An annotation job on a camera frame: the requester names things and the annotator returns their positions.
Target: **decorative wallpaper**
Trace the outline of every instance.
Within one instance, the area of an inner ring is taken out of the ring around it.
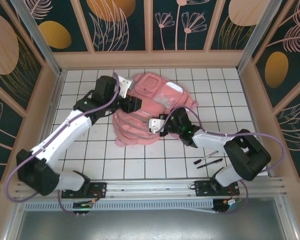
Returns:
[[[86,52],[70,0],[24,0],[53,52]]]
[[[269,0],[226,0],[211,50],[243,50]]]
[[[260,40],[259,44],[256,46],[254,52],[252,53],[252,57],[254,58],[255,55],[258,53],[260,47],[262,46],[264,39],[266,38],[266,36],[269,34],[271,28],[273,27],[275,21],[277,20],[277,18],[279,17],[282,9],[284,8],[285,4],[286,4],[287,0],[282,0],[280,7],[278,9],[278,11],[276,12],[276,14],[274,15],[274,18],[272,19],[270,25],[268,26],[267,30],[265,31],[265,33],[262,36],[262,39]]]
[[[26,109],[41,68],[0,5],[0,87]]]
[[[300,94],[276,117],[300,178]]]
[[[273,107],[300,81],[300,0],[292,5],[256,66]]]
[[[153,50],[202,50],[216,0],[154,0]]]
[[[94,50],[144,51],[143,0],[80,0]]]
[[[0,99],[0,181],[23,118]]]

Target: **grid tile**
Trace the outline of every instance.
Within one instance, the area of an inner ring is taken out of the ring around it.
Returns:
[[[165,159],[164,158],[145,159],[145,178],[146,179],[166,178]]]
[[[104,160],[86,160],[84,163],[83,174],[92,180],[103,178]]]
[[[73,142],[66,151],[65,159],[84,159],[86,151],[86,141]]]
[[[123,179],[124,159],[106,159],[103,179]]]
[[[237,121],[245,121],[245,122],[248,122],[248,121],[251,121],[251,115],[250,115],[250,112],[249,112],[249,109],[247,106],[234,106],[233,108],[233,113],[234,113],[234,117],[235,117],[235,120]]]
[[[59,109],[73,109],[76,103],[76,95],[63,95],[60,98]]]
[[[184,158],[184,144],[178,140],[165,141],[165,157],[166,158]]]
[[[208,74],[206,72],[206,69],[204,68],[192,68],[192,77],[193,80],[208,80]]]
[[[241,93],[243,92],[240,80],[225,80],[226,88],[229,93]]]
[[[137,74],[144,74],[144,69],[130,69],[129,78],[134,78]]]
[[[210,80],[221,80],[224,79],[222,69],[218,68],[208,68],[208,77]]]
[[[190,68],[176,69],[177,80],[192,80],[192,72]]]
[[[212,93],[213,102],[216,107],[231,106],[228,93]]]
[[[199,106],[201,107],[213,107],[213,99],[212,99],[212,94],[210,93],[197,93],[195,94],[196,101],[198,102]]]
[[[98,77],[98,70],[84,70],[81,82],[95,82]]]
[[[226,85],[225,85],[225,81],[224,80],[211,80],[210,81],[210,86],[211,86],[211,91],[213,93],[226,93],[227,89],[226,89]]]
[[[113,69],[103,69],[103,70],[99,70],[98,72],[98,78],[100,76],[113,76]]]
[[[197,93],[210,93],[211,92],[211,88],[210,88],[210,83],[207,80],[203,80],[203,81],[193,81],[194,84],[194,89]]]
[[[173,68],[161,69],[161,76],[169,80],[176,80],[176,70]]]
[[[84,160],[65,160],[64,161],[64,170],[67,171],[79,171],[83,172]]]
[[[89,141],[86,147],[85,159],[104,159],[105,141]]]
[[[222,68],[224,79],[239,79],[238,72],[235,68]]]
[[[245,96],[241,92],[230,92],[229,93],[230,101],[232,106],[247,106]]]
[[[125,148],[117,146],[115,141],[107,141],[106,143],[106,159],[124,159]]]
[[[89,130],[89,141],[105,141],[107,131],[108,126],[106,124],[95,124],[91,126]]]
[[[186,178],[186,164],[184,158],[167,158],[165,161],[167,178]]]
[[[180,85],[181,87],[184,87],[185,90],[187,90],[189,93],[194,92],[194,86],[192,81],[187,81],[187,80],[179,80],[177,81],[177,84]]]
[[[79,87],[79,82],[65,82],[62,90],[62,95],[77,95],[79,92]]]
[[[199,107],[194,111],[200,116],[203,127],[209,131],[235,133],[245,128],[254,132],[241,82],[234,68],[149,68],[114,71],[126,78],[132,78],[138,73],[153,72],[185,87],[192,99],[198,101]],[[55,115],[54,130],[69,115],[75,102],[94,89],[96,79],[102,75],[112,76],[113,70],[68,71]],[[194,124],[198,124],[193,114],[189,113],[188,116]],[[197,169],[205,161],[198,165],[193,162],[215,150],[187,147],[171,135],[151,145],[117,146],[112,123],[113,116],[100,118],[95,125],[81,134],[60,156],[57,171],[62,171],[63,168],[78,169],[93,180],[201,178],[210,177],[220,166],[229,164],[227,159],[222,163]],[[225,155],[219,152],[206,161],[221,157],[224,158]]]
[[[125,179],[142,179],[144,178],[144,159],[126,159],[124,167]]]
[[[69,70],[66,73],[65,82],[81,81],[82,70]]]

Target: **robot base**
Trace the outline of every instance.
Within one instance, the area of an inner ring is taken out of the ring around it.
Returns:
[[[66,190],[62,192],[63,199],[104,199],[106,195],[106,182],[90,183],[89,192],[84,195],[82,191]]]
[[[215,191],[212,187],[211,187],[211,181],[210,180],[202,180],[202,181],[195,181],[193,186],[193,190],[195,190],[195,194],[197,197],[215,197],[215,196],[232,196],[232,192],[229,190],[229,188],[232,189],[232,191],[237,194],[240,195],[240,191],[239,191],[239,187],[238,187],[238,183],[234,182],[232,184],[230,184],[228,187],[222,187],[221,189],[219,189],[218,191]]]

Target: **purple cable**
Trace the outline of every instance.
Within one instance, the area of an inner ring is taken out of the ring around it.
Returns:
[[[25,199],[21,199],[21,200],[16,200],[14,199],[10,193],[9,193],[9,184],[10,184],[10,181],[13,177],[13,175],[21,168],[23,167],[25,164],[27,164],[29,161],[31,161],[33,158],[35,158],[39,153],[41,153],[48,145],[51,144],[51,142],[53,142],[60,134],[61,132],[66,128],[68,127],[73,121],[75,121],[76,119],[84,116],[84,115],[87,115],[87,114],[91,114],[91,113],[94,113],[94,112],[97,112],[99,110],[102,110],[106,107],[108,107],[110,104],[112,104],[112,102],[116,99],[116,96],[119,94],[119,85],[120,85],[120,82],[119,82],[119,76],[114,72],[113,73],[113,78],[115,78],[116,80],[116,87],[115,87],[115,92],[114,92],[114,95],[112,97],[112,99],[107,103],[107,104],[104,104],[103,106],[100,106],[100,107],[97,107],[95,109],[92,109],[92,110],[89,110],[87,112],[83,112],[77,116],[75,116],[74,118],[70,119],[69,122],[67,124],[65,124],[45,145],[43,145],[43,149],[40,149],[38,150],[35,154],[31,155],[30,157],[28,157],[27,159],[25,159],[20,165],[18,165],[12,172],[11,174],[9,175],[8,179],[6,180],[6,183],[5,183],[5,195],[7,197],[8,200],[14,202],[14,203],[23,203],[23,202],[26,202],[27,200],[33,198],[34,196],[36,196],[38,194],[38,192],[34,193],[33,195],[25,198]]]
[[[281,154],[281,158],[280,158],[280,160],[275,164],[275,165],[273,165],[273,166],[271,166],[271,167],[269,167],[269,168],[267,168],[267,169],[265,169],[265,170],[262,170],[261,172],[263,173],[263,172],[266,172],[266,171],[268,171],[268,170],[271,170],[271,169],[274,169],[274,168],[276,168],[277,166],[279,166],[282,162],[283,162],[283,160],[284,160],[284,158],[285,158],[285,154],[286,154],[286,151],[285,151],[285,147],[284,147],[284,145],[283,145],[283,143],[278,139],[278,138],[276,138],[276,137],[274,137],[274,136],[272,136],[272,135],[269,135],[269,134],[266,134],[266,133],[255,133],[255,132],[245,132],[245,133],[233,133],[233,134],[224,134],[224,133],[218,133],[218,132],[210,132],[210,131],[207,131],[207,130],[205,130],[204,129],[204,127],[202,126],[202,122],[201,122],[201,120],[200,120],[200,118],[199,118],[199,116],[191,109],[191,108],[189,108],[189,107],[187,107],[187,106],[177,106],[177,107],[175,107],[174,109],[172,109],[171,110],[171,112],[169,113],[169,115],[167,116],[167,118],[166,118],[166,120],[164,121],[164,123],[163,123],[163,126],[159,129],[159,131],[158,132],[161,132],[161,130],[163,130],[163,128],[164,128],[164,126],[166,125],[166,123],[168,122],[168,120],[170,119],[170,117],[171,117],[171,115],[172,115],[172,113],[175,111],[175,110],[177,110],[177,109],[179,109],[179,108],[185,108],[185,109],[188,109],[190,112],[192,112],[193,114],[194,114],[194,116],[198,119],[198,121],[199,121],[199,124],[200,124],[200,127],[201,127],[201,129],[204,131],[204,132],[206,132],[206,133],[208,133],[208,134],[211,134],[211,135],[215,135],[215,136],[219,136],[219,137],[240,137],[240,136],[255,136],[255,135],[257,135],[257,136],[263,136],[263,137],[268,137],[268,138],[271,138],[271,139],[273,139],[273,140],[275,140],[279,145],[280,145],[280,147],[281,147],[281,150],[282,150],[282,154]]]

